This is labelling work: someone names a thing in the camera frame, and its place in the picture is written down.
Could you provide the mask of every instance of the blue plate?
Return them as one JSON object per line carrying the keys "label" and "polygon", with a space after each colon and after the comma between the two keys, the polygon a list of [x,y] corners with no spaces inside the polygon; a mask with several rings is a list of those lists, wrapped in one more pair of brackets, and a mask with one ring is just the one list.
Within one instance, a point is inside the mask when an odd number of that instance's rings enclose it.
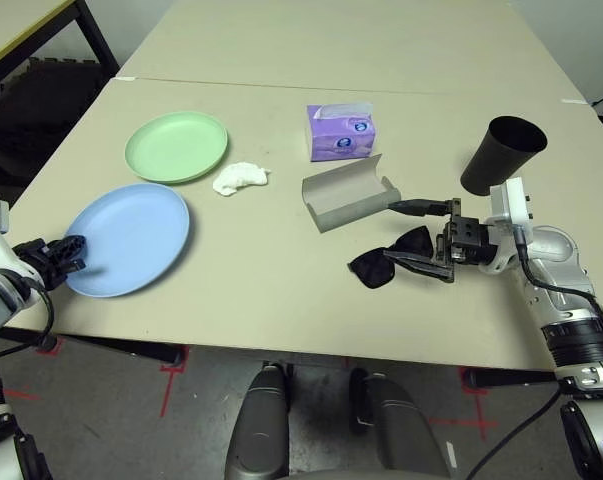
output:
{"label": "blue plate", "polygon": [[86,267],[69,287],[90,297],[115,297],[161,275],[179,255],[190,227],[188,207],[171,188],[137,184],[113,190],[83,210],[66,235],[86,238]]}

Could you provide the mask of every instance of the tissue box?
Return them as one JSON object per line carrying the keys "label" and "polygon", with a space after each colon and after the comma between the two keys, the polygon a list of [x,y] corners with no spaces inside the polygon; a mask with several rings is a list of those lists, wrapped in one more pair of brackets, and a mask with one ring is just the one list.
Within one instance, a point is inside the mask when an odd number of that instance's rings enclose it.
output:
{"label": "tissue box", "polygon": [[349,105],[308,105],[311,161],[370,156],[375,136],[372,106],[360,104],[348,107]]}

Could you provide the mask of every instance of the plate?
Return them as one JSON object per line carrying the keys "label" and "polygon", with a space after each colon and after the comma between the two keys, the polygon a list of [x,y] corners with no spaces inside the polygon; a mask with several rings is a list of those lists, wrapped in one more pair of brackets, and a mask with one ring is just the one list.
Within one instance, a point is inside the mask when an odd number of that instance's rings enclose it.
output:
{"label": "plate", "polygon": [[152,182],[192,180],[214,168],[228,145],[228,133],[216,118],[199,112],[175,112],[146,123],[130,137],[125,161]]}
{"label": "plate", "polygon": [[190,228],[185,202],[171,188],[136,184],[97,199],[66,235],[86,238],[86,267],[68,286],[89,297],[133,292],[161,275],[181,252]]}

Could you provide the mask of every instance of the wall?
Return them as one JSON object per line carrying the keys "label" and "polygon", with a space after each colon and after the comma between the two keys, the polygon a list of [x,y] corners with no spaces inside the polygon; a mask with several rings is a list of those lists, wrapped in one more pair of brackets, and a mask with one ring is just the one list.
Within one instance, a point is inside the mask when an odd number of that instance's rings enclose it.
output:
{"label": "wall", "polygon": [[[114,56],[123,65],[159,22],[173,0],[86,0]],[[81,30],[72,22],[37,57],[94,59]]]}
{"label": "wall", "polygon": [[[172,2],[87,0],[120,64],[125,63]],[[511,0],[511,4],[583,96],[588,101],[603,97],[603,0]],[[74,23],[39,50],[37,56],[94,58]],[[603,104],[597,111],[603,114]]]}
{"label": "wall", "polygon": [[[586,100],[603,97],[603,0],[511,0]],[[603,103],[596,110],[603,115]]]}

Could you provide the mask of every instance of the black sunglasses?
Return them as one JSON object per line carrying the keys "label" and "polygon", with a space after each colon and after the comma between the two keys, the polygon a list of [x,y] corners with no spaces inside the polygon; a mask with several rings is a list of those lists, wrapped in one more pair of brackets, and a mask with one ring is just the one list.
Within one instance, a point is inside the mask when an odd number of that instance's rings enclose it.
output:
{"label": "black sunglasses", "polygon": [[348,263],[348,268],[368,288],[379,288],[394,278],[394,262],[383,252],[409,252],[432,258],[434,248],[430,239],[430,231],[425,225],[401,235],[388,248],[375,248]]}

